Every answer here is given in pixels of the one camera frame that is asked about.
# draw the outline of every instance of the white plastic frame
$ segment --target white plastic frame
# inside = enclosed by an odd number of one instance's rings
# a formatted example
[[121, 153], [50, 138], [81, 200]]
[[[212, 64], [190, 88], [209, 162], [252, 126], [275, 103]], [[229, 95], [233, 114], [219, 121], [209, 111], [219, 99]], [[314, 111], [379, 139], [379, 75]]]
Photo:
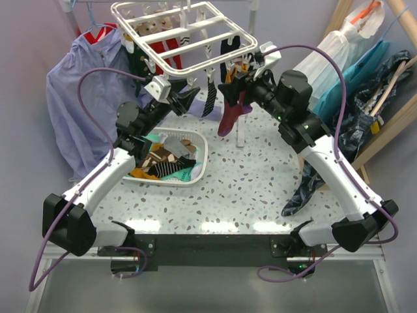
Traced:
[[[141, 16], [138, 18], [132, 18], [132, 19], [125, 19], [123, 18], [123, 15], [121, 13], [122, 9], [131, 8], [136, 5], [139, 5], [138, 3], [114, 3], [111, 6], [111, 13], [117, 20], [117, 22], [120, 24], [120, 26], [126, 31], [126, 33], [133, 39], [133, 41], [151, 58], [155, 61], [155, 63], [168, 75], [178, 77], [178, 78], [187, 78], [189, 76], [192, 76], [196, 72], [202, 71], [202, 70], [208, 70], [212, 67], [215, 67], [216, 65], [219, 65], [220, 63], [226, 62], [228, 60], [232, 60], [236, 57], [240, 57], [242, 55], [245, 55], [247, 53], [254, 52], [258, 47], [258, 41], [255, 39], [255, 37], [251, 36], [248, 32], [243, 30], [241, 27], [239, 27], [236, 23], [232, 22], [228, 17], [224, 16], [213, 4], [209, 2], [200, 2], [191, 5], [191, 10], [208, 10], [211, 13], [213, 13], [213, 18], [208, 18], [206, 20], [195, 22], [187, 25], [186, 27], [178, 27], [174, 29], [170, 29], [168, 31], [164, 31], [161, 33], [156, 33], [148, 36], [139, 36], [134, 28], [133, 25], [137, 25], [139, 23], [149, 22], [153, 20], [157, 20], [166, 16], [172, 16], [176, 14], [180, 14], [181, 9], [180, 8], [174, 8], [173, 10], [168, 10], [161, 13], [155, 13], [155, 14], [149, 14], [146, 16]], [[203, 39], [197, 42], [194, 42], [192, 44], [189, 44], [187, 46], [181, 46], [175, 50], [170, 50], [168, 52], [164, 53], [156, 53], [149, 44], [152, 44], [153, 42], [159, 42], [171, 38], [180, 37], [182, 35], [187, 35], [190, 33], [194, 33], [196, 31], [201, 31], [203, 29], [206, 29], [207, 27], [211, 25], [216, 25], [218, 23], [223, 23], [227, 25], [230, 28], [230, 31], [220, 34], [218, 36]], [[243, 38], [248, 44], [246, 46], [243, 46], [239, 48], [238, 50], [235, 50], [233, 52], [220, 55], [218, 57], [214, 57], [211, 59], [208, 59], [206, 61], [203, 61], [201, 63], [198, 63], [196, 65], [192, 65], [188, 68], [184, 68], [182, 70], [177, 70], [173, 67], [171, 67], [169, 64], [167, 64], [164, 59], [167, 59], [169, 57], [173, 57], [174, 55], [179, 55], [182, 53], [190, 52], [192, 50], [203, 48], [204, 46], [208, 44], [212, 44], [214, 42], [219, 42], [228, 38], [233, 38], [234, 36], [240, 36]]]

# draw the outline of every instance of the pile of socks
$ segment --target pile of socks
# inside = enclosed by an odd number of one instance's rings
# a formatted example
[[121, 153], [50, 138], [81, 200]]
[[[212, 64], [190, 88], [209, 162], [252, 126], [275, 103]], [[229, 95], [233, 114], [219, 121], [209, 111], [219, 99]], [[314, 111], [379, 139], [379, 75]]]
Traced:
[[196, 162], [197, 148], [190, 140], [179, 140], [164, 133], [149, 135], [151, 150], [142, 163], [130, 172], [135, 178], [193, 181], [201, 173], [202, 163]]

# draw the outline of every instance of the white garment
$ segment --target white garment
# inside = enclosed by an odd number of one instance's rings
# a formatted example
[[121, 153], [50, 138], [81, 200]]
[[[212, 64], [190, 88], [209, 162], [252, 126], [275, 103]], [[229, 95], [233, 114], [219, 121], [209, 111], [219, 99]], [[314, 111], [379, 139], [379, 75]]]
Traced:
[[[356, 8], [345, 18], [339, 31], [332, 31], [318, 45], [319, 49], [325, 51], [338, 64], [342, 72], [372, 48], [373, 37], [384, 21], [384, 3], [381, 2], [381, 5], [372, 10], [366, 18], [358, 20], [354, 25], [351, 24], [351, 21], [370, 3], [371, 1], [368, 1]], [[338, 80], [333, 66], [317, 52], [309, 54], [294, 69], [303, 72], [308, 78], [308, 83], [313, 87], [309, 105], [311, 110]]]

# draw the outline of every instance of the blue garment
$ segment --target blue garment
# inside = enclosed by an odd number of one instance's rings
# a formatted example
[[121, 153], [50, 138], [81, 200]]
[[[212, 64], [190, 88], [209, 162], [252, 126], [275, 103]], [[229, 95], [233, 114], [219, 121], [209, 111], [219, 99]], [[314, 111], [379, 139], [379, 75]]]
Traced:
[[[348, 98], [358, 89], [361, 83], [364, 83], [374, 73], [389, 45], [390, 43], [387, 41], [379, 41], [356, 64], [343, 73]], [[333, 116], [340, 109], [340, 99], [341, 84], [338, 81], [320, 98], [319, 103], [313, 109], [313, 113], [317, 114], [326, 125], [331, 125]]]
[[[62, 156], [74, 170], [76, 179], [84, 178], [109, 150], [106, 138], [79, 105], [78, 82], [85, 72], [96, 67], [129, 71], [128, 58], [126, 51], [121, 49], [120, 39], [116, 30], [95, 44], [90, 44], [83, 35], [78, 37], [67, 55], [46, 77], [46, 100], [56, 142]], [[143, 108], [151, 101], [151, 96], [144, 89], [136, 98], [135, 90], [131, 78], [109, 72], [91, 74], [83, 82], [81, 95], [87, 109], [113, 141], [117, 138], [117, 108], [126, 101], [135, 102]], [[201, 117], [203, 110], [204, 102], [194, 102], [189, 112]], [[216, 114], [207, 118], [218, 118]]]

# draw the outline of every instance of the white speckled table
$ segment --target white speckled table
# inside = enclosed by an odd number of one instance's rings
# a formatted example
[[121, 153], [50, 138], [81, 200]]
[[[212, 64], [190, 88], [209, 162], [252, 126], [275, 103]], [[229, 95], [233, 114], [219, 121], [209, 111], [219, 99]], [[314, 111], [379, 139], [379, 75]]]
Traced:
[[[205, 95], [198, 96], [205, 100]], [[218, 105], [223, 106], [219, 96]], [[173, 113], [162, 125], [197, 130], [208, 140], [209, 160], [198, 183], [187, 188], [121, 181], [103, 199], [93, 220], [117, 220], [137, 233], [289, 233], [314, 220], [340, 220], [343, 212], [331, 191], [316, 192], [294, 216], [281, 210], [300, 181], [296, 154], [280, 137], [278, 122], [253, 105], [246, 145], [236, 132], [217, 136], [218, 122]]]

